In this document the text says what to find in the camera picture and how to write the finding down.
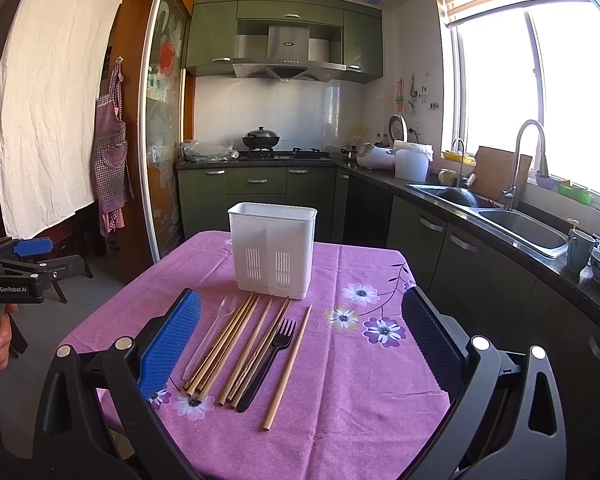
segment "window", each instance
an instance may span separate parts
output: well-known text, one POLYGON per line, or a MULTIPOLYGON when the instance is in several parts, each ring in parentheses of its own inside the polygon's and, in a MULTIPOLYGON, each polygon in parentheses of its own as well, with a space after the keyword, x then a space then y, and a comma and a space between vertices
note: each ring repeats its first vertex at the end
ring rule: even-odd
MULTIPOLYGON (((527 4, 467 20, 456 31, 456 134, 467 151, 513 151, 522 123, 536 119, 544 125, 550 173, 600 193, 598 8, 584 1, 527 4)), ((535 155, 536 144, 527 132, 522 152, 535 155)))

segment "cutting board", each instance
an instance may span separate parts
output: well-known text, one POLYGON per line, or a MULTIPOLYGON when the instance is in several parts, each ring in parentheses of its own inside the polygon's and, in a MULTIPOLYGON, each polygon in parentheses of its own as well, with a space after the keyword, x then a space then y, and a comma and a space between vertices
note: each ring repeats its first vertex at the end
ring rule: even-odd
MULTIPOLYGON (((471 186, 471 191, 502 203, 502 192, 509 189, 514 156, 513 152, 480 146, 478 153, 475 154, 475 182, 471 186)), ((522 197, 531 160, 528 155, 520 156, 520 169, 516 180, 518 192, 513 207, 518 205, 517 202, 522 197)))

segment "stainless steel sink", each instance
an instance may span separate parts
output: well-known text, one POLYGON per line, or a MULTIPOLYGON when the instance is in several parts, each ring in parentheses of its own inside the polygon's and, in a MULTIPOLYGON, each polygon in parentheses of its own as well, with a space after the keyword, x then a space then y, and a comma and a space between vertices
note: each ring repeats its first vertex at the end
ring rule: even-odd
POLYGON ((478 207, 467 207, 440 198, 438 194, 446 189, 445 186, 421 184, 409 184, 409 186, 480 218, 548 258, 557 258, 567 250, 568 239, 565 235, 519 211, 506 211, 501 204, 493 200, 472 193, 478 207))

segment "pink tablecloth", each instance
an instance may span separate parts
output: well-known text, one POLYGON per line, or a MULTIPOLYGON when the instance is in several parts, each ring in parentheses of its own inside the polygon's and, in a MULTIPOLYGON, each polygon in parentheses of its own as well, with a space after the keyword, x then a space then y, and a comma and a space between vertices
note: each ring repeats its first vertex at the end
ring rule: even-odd
MULTIPOLYGON (((208 479, 392 480, 407 467, 448 409, 441 391, 400 316, 413 277, 397 251, 315 244, 312 280, 304 301, 287 317, 312 314, 271 431, 261 430, 289 352, 278 355, 250 409, 214 406, 240 355, 262 299, 211 396, 199 406, 169 382, 154 407, 190 462, 208 479)), ((170 307, 184 287, 202 298, 194 336, 171 375, 178 387, 219 303, 234 292, 229 234, 200 233, 127 285, 67 338, 81 351, 108 348, 135 336, 170 307)), ((282 299, 276 298, 269 318, 282 299)), ((106 396, 107 419, 117 427, 106 396)))

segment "range hood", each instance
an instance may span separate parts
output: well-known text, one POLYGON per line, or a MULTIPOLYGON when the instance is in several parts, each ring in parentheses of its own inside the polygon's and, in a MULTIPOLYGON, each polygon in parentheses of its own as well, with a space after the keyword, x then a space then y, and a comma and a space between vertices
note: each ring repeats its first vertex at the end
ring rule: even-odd
POLYGON ((233 66, 238 79, 272 77, 283 81, 327 82, 347 69, 342 64, 309 61, 309 28, 296 25, 269 25, 267 55, 234 59, 233 66))

